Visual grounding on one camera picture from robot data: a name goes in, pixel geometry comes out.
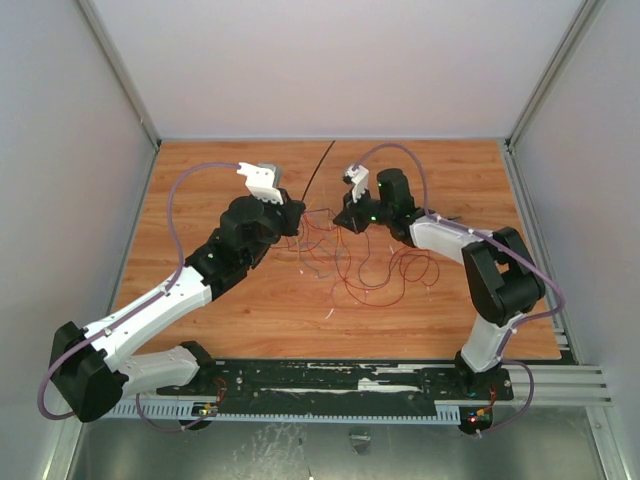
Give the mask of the black zip tie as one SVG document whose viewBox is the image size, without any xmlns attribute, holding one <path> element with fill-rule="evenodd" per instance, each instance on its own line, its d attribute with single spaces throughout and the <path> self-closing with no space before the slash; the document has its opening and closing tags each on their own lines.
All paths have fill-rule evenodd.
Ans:
<svg viewBox="0 0 640 480">
<path fill-rule="evenodd" d="M 329 155 L 329 153 L 331 152 L 331 150 L 333 149 L 335 144 L 336 144 L 336 140 L 332 140 L 329 143 L 327 148 L 322 153 L 320 159 L 318 160 L 316 166 L 314 167 L 314 169 L 313 169 L 313 171 L 312 171 L 312 173 L 311 173 L 311 175 L 310 175 L 310 177 L 309 177 L 309 179 L 308 179 L 308 181 L 307 181 L 307 183 L 305 185 L 305 188 L 303 190 L 302 197 L 301 197 L 301 201 L 302 202 L 306 201 L 307 195 L 309 193 L 309 190 L 310 190 L 310 188 L 312 186 L 312 183 L 313 183 L 315 177 L 318 174 L 318 171 L 320 170 L 321 166 L 323 165 L 324 161 L 326 160 L 327 156 Z"/>
</svg>

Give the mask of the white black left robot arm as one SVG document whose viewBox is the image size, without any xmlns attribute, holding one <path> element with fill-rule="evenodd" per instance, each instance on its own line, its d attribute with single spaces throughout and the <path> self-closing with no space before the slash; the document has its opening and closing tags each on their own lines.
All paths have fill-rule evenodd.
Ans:
<svg viewBox="0 0 640 480">
<path fill-rule="evenodd" d="M 204 244 L 160 285 L 85 327 L 69 321 L 54 334 L 47 382 L 83 423 L 108 413 L 122 398 L 165 386 L 208 392 L 215 371 L 196 343 L 138 355 L 147 341 L 244 280 L 270 247 L 298 233 L 306 205 L 281 190 L 281 202 L 253 195 L 234 199 Z"/>
</svg>

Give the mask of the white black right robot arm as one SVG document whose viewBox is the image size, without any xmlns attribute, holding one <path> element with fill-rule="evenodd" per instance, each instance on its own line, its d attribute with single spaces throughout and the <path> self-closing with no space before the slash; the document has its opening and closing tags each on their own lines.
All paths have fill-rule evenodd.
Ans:
<svg viewBox="0 0 640 480">
<path fill-rule="evenodd" d="M 453 383 L 460 395 L 476 398 L 501 368 L 507 332 L 544 297 L 544 281 L 533 271 L 517 230 L 455 227 L 451 220 L 416 206 L 408 179 L 398 168 L 377 175 L 377 199 L 371 197 L 368 179 L 363 166 L 346 169 L 343 181 L 350 190 L 334 223 L 355 234 L 371 224 L 383 225 L 406 246 L 433 251 L 464 267 L 476 319 L 454 358 Z"/>
</svg>

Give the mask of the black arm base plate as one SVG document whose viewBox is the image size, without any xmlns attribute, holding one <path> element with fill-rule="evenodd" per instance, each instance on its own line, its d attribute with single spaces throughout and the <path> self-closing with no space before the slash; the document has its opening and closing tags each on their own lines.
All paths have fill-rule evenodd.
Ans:
<svg viewBox="0 0 640 480">
<path fill-rule="evenodd" d="M 161 396 L 222 396 L 221 407 L 267 412 L 293 407 L 313 413 L 434 413 L 438 402 L 486 406 L 514 398 L 500 368 L 493 381 L 469 396 L 451 362 L 214 360 L 189 384 L 156 390 Z"/>
</svg>

